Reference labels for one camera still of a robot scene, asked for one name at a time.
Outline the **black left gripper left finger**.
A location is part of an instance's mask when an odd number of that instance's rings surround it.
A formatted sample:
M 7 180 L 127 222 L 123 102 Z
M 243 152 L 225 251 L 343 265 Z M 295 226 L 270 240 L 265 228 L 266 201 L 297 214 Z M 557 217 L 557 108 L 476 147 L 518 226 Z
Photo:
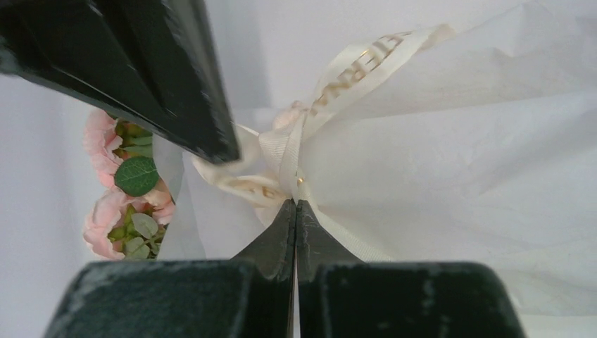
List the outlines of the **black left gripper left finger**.
M 236 256 L 90 263 L 47 337 L 291 337 L 296 205 Z

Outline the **cream ribbon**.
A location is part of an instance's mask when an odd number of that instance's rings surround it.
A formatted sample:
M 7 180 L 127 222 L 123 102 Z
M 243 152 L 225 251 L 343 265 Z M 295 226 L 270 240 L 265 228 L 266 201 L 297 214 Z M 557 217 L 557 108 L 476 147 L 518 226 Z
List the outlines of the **cream ribbon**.
M 301 150 L 324 124 L 386 82 L 415 54 L 453 36 L 455 30 L 443 24 L 384 35 L 369 44 L 350 44 L 325 69 L 310 105 L 283 111 L 267 132 L 235 126 L 239 160 L 216 165 L 192 156 L 191 162 L 208 184 L 251 204 L 264 227 L 271 225 L 285 201 L 306 201 L 324 229 L 351 253 L 367 261 L 390 261 L 388 254 L 320 212 L 299 165 Z

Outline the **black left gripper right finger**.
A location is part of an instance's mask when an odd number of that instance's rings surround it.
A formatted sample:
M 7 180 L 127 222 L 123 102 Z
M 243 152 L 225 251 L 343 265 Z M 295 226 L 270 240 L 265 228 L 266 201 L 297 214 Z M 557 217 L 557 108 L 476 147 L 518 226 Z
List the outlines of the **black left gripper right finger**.
M 473 262 L 367 263 L 296 207 L 302 337 L 523 337 L 497 274 Z

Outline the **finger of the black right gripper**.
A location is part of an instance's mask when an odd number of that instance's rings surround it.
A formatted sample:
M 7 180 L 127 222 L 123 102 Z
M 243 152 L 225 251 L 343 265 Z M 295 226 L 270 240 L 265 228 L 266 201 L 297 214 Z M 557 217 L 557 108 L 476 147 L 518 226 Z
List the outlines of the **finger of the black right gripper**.
M 241 156 L 203 1 L 2 1 L 1 73 L 136 123 L 209 163 Z

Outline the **pink fake flower bouquet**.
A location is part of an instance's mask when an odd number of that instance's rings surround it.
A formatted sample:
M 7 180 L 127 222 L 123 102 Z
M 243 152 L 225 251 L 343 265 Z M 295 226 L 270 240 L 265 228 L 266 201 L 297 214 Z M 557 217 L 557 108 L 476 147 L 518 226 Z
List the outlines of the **pink fake flower bouquet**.
M 153 159 L 153 135 L 97 110 L 85 124 L 83 146 L 106 188 L 85 218 L 83 239 L 97 256 L 154 260 L 175 202 Z

